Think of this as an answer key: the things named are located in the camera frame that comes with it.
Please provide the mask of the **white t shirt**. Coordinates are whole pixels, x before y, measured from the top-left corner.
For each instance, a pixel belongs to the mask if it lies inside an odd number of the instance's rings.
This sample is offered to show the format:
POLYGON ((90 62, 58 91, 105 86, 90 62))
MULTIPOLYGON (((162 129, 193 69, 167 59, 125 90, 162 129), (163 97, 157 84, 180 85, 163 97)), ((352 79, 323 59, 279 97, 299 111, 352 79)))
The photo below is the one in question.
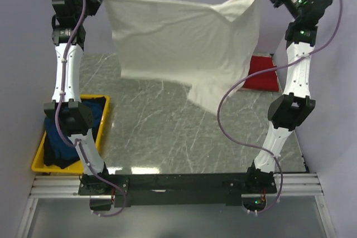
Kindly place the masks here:
POLYGON ((104 4, 123 78, 187 85, 187 99, 216 114, 223 95, 249 72, 259 38, 260 0, 104 4))

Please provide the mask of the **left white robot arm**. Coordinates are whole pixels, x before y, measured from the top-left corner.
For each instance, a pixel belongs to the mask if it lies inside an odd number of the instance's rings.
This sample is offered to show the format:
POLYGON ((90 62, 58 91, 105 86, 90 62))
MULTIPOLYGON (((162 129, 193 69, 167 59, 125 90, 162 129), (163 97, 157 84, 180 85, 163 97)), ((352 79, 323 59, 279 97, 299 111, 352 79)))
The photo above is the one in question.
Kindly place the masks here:
POLYGON ((85 175, 104 175, 107 167, 93 137, 99 128, 102 106, 82 101, 79 89, 86 36, 83 22, 97 13, 103 0, 51 1, 55 11, 51 24, 57 70, 54 93, 44 105, 44 165, 64 169, 80 161, 85 175))

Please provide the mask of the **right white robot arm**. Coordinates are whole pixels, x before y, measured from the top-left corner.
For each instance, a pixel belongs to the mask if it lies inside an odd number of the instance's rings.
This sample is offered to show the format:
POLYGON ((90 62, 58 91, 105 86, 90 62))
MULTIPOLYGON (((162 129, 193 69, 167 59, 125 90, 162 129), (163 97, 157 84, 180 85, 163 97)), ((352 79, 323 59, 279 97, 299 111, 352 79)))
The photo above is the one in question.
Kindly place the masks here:
POLYGON ((246 185, 262 191, 274 185, 273 174, 283 145, 296 127, 314 110, 309 88, 311 54, 315 48, 318 22, 332 0, 270 0, 274 7, 286 6, 293 17, 285 37, 287 77, 282 95, 268 109, 269 128, 263 150, 247 170, 246 185))

